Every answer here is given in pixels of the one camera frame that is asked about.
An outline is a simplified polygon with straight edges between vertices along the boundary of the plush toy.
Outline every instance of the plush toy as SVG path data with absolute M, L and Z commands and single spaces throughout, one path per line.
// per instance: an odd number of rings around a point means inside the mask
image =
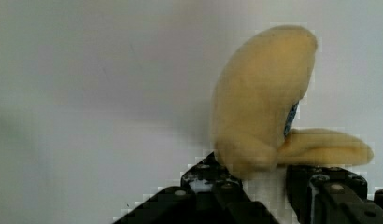
M 213 94 L 210 137 L 217 161 L 238 178 L 279 164 L 364 164 L 363 141 L 325 129 L 289 130 L 314 67 L 317 40 L 300 26 L 252 37 L 225 66 Z

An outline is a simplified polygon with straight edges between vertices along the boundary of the bolt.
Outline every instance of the bolt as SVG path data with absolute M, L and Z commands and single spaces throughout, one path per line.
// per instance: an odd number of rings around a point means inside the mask
M 330 171 L 341 171 L 341 168 L 340 167 L 330 167 L 329 170 Z
M 311 179 L 312 183 L 316 186 L 322 185 L 327 180 L 329 180 L 329 177 L 327 175 L 313 175 Z
M 223 184 L 221 187 L 223 189 L 231 189 L 233 187 L 233 185 L 231 183 L 227 182 L 227 183 Z

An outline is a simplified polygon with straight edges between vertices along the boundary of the white wall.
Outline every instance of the white wall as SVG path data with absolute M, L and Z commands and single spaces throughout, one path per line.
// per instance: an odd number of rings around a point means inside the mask
M 358 135 L 383 188 L 383 0 L 0 0 L 0 223 L 111 223 L 178 185 L 222 67 L 283 23 L 319 39 L 294 126 Z

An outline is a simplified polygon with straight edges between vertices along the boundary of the black metal bracket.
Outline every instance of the black metal bracket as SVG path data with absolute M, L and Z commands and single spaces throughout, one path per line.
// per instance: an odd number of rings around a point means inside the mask
M 289 166 L 286 190 L 301 224 L 383 223 L 383 189 L 368 201 L 366 180 L 347 170 Z M 180 187 L 161 190 L 114 224 L 120 223 L 278 222 L 211 153 L 181 177 Z

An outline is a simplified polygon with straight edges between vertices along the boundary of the yellow stuffed toy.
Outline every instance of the yellow stuffed toy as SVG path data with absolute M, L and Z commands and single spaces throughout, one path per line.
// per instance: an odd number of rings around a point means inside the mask
M 218 163 L 232 175 L 249 179 L 280 164 L 364 164 L 373 158 L 371 148 L 345 133 L 284 134 L 290 111 L 307 90 L 317 45 L 303 27 L 278 26 L 252 37 L 225 66 L 213 94 L 210 137 Z

